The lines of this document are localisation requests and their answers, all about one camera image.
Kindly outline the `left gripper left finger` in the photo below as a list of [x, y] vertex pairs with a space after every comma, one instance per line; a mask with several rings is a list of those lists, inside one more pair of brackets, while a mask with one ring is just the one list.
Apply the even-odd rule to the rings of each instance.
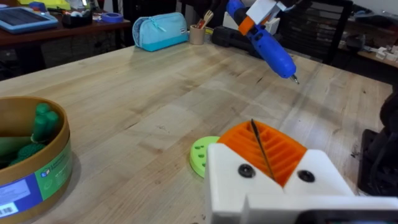
[[282, 195], [281, 159], [284, 134], [250, 120], [227, 130], [206, 153], [207, 223], [239, 223], [249, 194]]

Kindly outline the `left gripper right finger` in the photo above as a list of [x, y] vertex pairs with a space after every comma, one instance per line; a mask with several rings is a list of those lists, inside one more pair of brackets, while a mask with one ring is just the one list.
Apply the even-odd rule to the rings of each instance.
[[354, 193], [327, 154], [307, 149], [288, 135], [252, 121], [257, 141], [252, 164], [264, 173], [265, 184], [254, 193], [265, 197], [353, 197]]

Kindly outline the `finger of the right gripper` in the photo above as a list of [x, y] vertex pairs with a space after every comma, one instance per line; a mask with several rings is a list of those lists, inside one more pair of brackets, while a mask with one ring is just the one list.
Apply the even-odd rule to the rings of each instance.
[[262, 11], [264, 13], [264, 19], [262, 20], [261, 24], [265, 24], [266, 22], [273, 20], [273, 18], [275, 18], [280, 11], [287, 9], [287, 7], [281, 1], [266, 0], [263, 1], [263, 3], [264, 7]]
[[246, 35], [255, 25], [264, 25], [277, 14], [277, 1], [256, 0], [244, 14], [243, 21], [238, 26], [242, 35]]

